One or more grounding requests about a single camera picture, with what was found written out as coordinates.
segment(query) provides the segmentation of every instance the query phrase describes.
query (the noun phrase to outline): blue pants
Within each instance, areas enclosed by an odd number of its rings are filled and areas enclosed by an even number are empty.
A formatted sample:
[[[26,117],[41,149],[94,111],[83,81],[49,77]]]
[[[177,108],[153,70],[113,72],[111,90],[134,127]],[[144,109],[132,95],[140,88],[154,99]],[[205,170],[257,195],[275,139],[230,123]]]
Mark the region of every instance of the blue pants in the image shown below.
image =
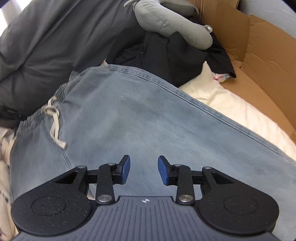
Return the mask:
[[[117,196],[175,197],[176,187],[164,186],[157,170],[164,155],[192,170],[212,166],[271,195],[280,207],[274,234],[296,237],[296,165],[252,131],[133,67],[89,68],[55,96],[58,138],[67,146],[53,141],[53,118],[42,109],[22,122],[10,161],[14,198],[75,166],[97,169],[125,154],[131,170],[125,185],[114,186]]]

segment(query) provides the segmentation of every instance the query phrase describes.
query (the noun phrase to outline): brown cardboard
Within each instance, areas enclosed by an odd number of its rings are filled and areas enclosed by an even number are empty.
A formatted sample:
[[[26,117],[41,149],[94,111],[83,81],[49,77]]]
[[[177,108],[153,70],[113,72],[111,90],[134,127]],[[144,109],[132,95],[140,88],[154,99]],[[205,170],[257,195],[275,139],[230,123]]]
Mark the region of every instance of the brown cardboard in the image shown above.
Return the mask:
[[[296,143],[296,40],[265,20],[244,15],[232,1],[193,1],[234,66],[237,78],[222,86],[271,118]]]

